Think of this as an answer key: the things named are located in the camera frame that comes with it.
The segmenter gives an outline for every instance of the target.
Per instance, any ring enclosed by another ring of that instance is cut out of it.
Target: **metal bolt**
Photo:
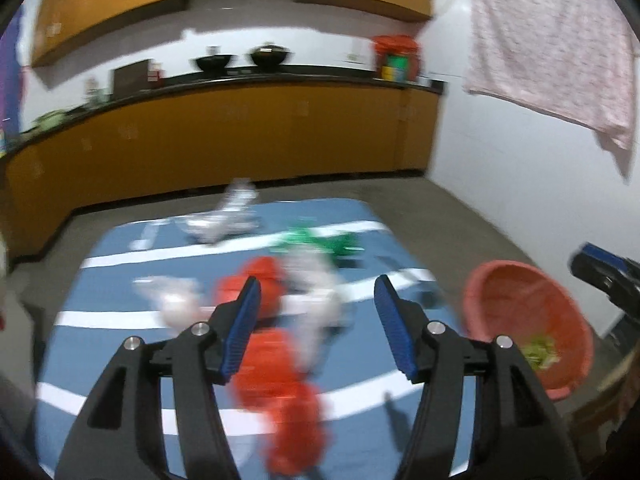
[[[209,325],[206,323],[196,323],[191,327],[191,333],[196,336],[205,335],[209,331]]]
[[[499,335],[495,342],[498,343],[500,348],[511,348],[513,346],[513,341],[508,335]]]
[[[133,335],[131,337],[127,337],[124,340],[124,348],[126,348],[127,350],[135,350],[140,346],[140,343],[142,343],[142,341],[140,341],[140,338]]]
[[[444,326],[444,323],[441,323],[439,321],[431,321],[427,325],[427,330],[431,332],[433,335],[442,334],[446,329],[447,327]]]

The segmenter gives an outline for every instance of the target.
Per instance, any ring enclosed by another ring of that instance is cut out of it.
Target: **striped tablecloth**
[[[275,202],[255,206],[260,229],[215,246],[193,245],[175,219],[160,222],[148,250],[132,250],[147,222],[133,222],[107,233],[82,264],[72,291],[49,339],[38,383],[36,449],[40,463],[55,471],[66,435],[95,381],[118,345],[129,335],[146,342],[170,337],[151,305],[131,285],[140,276],[195,278],[206,296],[218,279],[233,274],[250,258],[269,254],[270,245],[299,219],[317,227],[318,235],[357,233],[365,249],[353,265],[338,270],[348,299],[351,328],[332,339],[325,359],[311,379],[322,392],[325,417],[332,435],[318,472],[327,480],[390,480],[399,465],[420,399],[396,370],[372,300],[373,283],[388,274],[399,294],[418,299],[424,288],[436,290],[431,274],[420,267],[389,229],[361,202],[345,199]],[[389,261],[397,262],[392,270]],[[418,284],[412,278],[426,280]],[[297,313],[284,298],[279,324],[289,326]],[[450,309],[439,304],[428,310],[459,330]],[[172,384],[162,380],[162,424],[170,471],[184,476],[178,445]],[[225,432],[240,474],[245,480],[267,479],[260,455],[261,417],[238,410],[226,388],[216,386]],[[385,393],[392,403],[385,404]],[[475,383],[465,380],[462,420],[453,473],[466,469],[473,430]]]

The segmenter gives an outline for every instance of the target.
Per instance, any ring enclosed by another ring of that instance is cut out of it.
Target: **green vegetable scraps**
[[[525,359],[535,371],[548,370],[560,358],[556,351],[556,342],[549,335],[535,337],[522,348]]]

